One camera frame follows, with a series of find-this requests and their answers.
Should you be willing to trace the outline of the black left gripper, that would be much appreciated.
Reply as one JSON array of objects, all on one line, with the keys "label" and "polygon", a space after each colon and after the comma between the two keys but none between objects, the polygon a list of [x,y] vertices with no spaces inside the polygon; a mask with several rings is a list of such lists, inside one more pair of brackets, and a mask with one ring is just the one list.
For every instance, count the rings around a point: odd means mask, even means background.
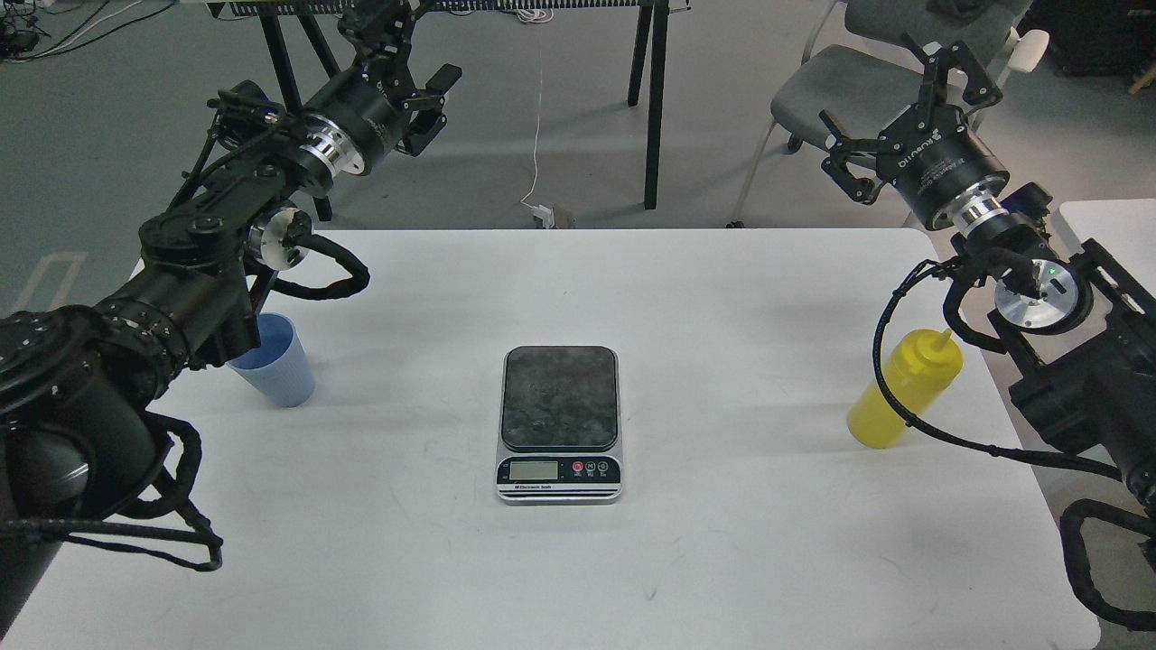
[{"label": "black left gripper", "polygon": [[356,1],[338,21],[355,51],[350,66],[304,104],[302,175],[364,176],[390,153],[417,157],[446,127],[455,65],[420,88],[408,62],[415,28],[408,1]]}]

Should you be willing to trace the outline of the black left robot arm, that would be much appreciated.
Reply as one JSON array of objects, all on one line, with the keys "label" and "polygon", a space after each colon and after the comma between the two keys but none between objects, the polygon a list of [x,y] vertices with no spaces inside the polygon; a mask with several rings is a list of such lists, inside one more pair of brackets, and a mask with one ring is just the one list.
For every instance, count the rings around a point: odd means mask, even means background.
[{"label": "black left robot arm", "polygon": [[3,319],[3,631],[64,542],[138,553],[136,540],[199,544],[215,571],[222,539],[191,502],[201,460],[188,422],[151,413],[185,370],[260,345],[269,293],[346,300],[370,273],[312,231],[292,204],[391,152],[417,156],[445,125],[459,67],[424,87],[408,59],[431,1],[355,1],[339,32],[355,51],[304,108],[245,82],[212,99],[214,123],[166,210],[140,227],[142,268],[92,306]]}]

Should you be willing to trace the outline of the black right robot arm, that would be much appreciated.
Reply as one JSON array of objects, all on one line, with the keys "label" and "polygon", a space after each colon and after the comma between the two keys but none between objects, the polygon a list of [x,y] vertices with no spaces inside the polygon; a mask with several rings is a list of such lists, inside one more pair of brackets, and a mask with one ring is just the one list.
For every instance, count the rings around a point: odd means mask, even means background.
[{"label": "black right robot arm", "polygon": [[1132,631],[1151,631],[1150,610],[1116,608],[1095,588],[1081,529],[1094,518],[1142,534],[1144,560],[1153,561],[1153,295],[1095,241],[1069,259],[1057,254],[1044,228],[1051,198],[1033,182],[1003,194],[1009,173],[946,94],[949,71],[959,69],[968,106],[995,106],[1002,98],[966,42],[929,52],[902,34],[901,44],[922,62],[919,95],[879,136],[853,139],[833,115],[820,115],[833,136],[823,172],[852,200],[872,204],[891,185],[922,226],[956,229],[954,258],[920,263],[892,291],[872,337],[876,383],[905,424],[972,448],[905,407],[882,371],[881,345],[901,297],[922,276],[949,279],[946,325],[965,344],[1011,357],[1021,374],[1009,387],[1011,402],[1048,444],[1048,452],[991,445],[983,452],[1122,482],[1142,514],[1094,498],[1067,505],[1058,524],[1064,563],[1087,610]]}]

